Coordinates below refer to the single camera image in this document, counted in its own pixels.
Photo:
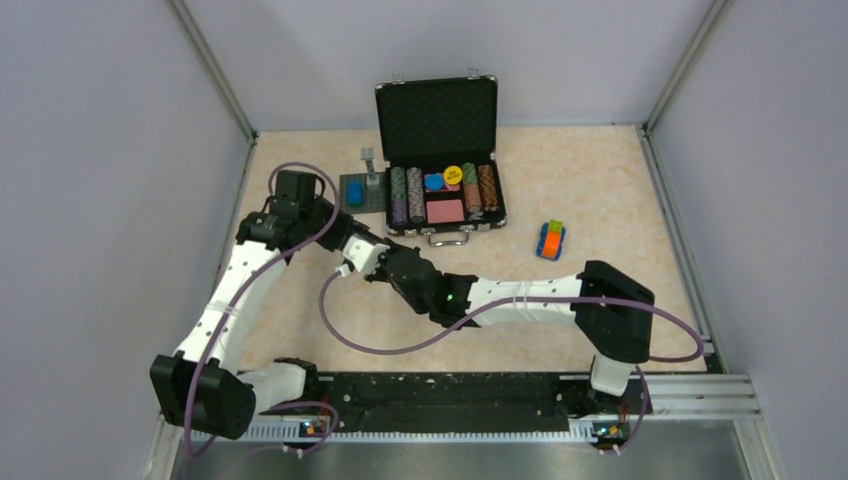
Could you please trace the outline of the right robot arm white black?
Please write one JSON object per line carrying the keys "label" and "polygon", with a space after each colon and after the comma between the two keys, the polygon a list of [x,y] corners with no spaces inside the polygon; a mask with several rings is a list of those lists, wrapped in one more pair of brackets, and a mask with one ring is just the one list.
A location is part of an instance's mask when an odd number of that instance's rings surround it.
{"label": "right robot arm white black", "polygon": [[490,280],[443,273],[416,249],[382,254],[372,279],[418,314],[444,327],[525,322],[578,329],[595,349],[589,404],[612,412],[627,397],[636,365],[648,360],[654,293],[612,265],[589,260],[581,272],[545,280]]}

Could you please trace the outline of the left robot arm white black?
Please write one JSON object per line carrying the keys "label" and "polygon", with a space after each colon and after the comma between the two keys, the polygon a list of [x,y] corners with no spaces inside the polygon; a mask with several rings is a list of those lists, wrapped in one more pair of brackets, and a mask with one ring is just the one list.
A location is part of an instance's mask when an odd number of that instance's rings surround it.
{"label": "left robot arm white black", "polygon": [[235,440],[253,418],[286,403],[297,413],[319,404],[317,368],[296,358],[240,371],[248,333],[270,287],[295,252],[316,241],[338,209],[324,193],[335,187],[321,169],[286,163],[271,175],[262,209],[245,217],[224,274],[189,335],[173,354],[157,356],[150,379],[165,420]]}

